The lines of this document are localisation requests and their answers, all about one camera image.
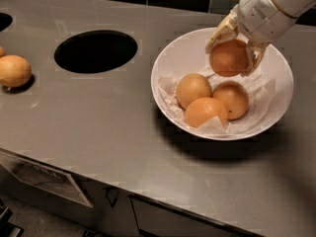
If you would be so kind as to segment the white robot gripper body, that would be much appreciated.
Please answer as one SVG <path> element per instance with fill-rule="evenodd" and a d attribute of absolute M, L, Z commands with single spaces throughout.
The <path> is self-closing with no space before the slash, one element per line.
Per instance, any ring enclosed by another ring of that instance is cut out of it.
<path fill-rule="evenodd" d="M 239 32 L 251 43 L 263 45 L 279 39 L 297 21 L 293 0 L 240 0 Z"/>

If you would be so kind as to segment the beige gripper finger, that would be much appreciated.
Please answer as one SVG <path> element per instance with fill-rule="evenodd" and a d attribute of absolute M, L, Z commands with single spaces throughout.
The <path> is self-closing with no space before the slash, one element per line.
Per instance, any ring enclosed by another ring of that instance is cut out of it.
<path fill-rule="evenodd" d="M 245 71 L 241 73 L 242 76 L 249 76 L 258 68 L 269 45 L 268 42 L 256 42 L 251 40 L 247 42 L 246 53 L 248 66 Z"/>
<path fill-rule="evenodd" d="M 234 7 L 212 33 L 205 46 L 205 53 L 210 54 L 218 44 L 234 40 L 238 35 L 237 8 Z"/>

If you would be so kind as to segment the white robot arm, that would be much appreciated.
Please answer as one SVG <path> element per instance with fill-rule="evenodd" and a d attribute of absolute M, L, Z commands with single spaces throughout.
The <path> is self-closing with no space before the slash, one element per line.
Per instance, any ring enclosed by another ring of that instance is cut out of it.
<path fill-rule="evenodd" d="M 242 34 L 248 40 L 249 59 L 243 75 L 249 75 L 261 63 L 267 46 L 315 5 L 316 0 L 239 0 L 215 29 L 205 51 L 210 53 L 219 44 Z"/>

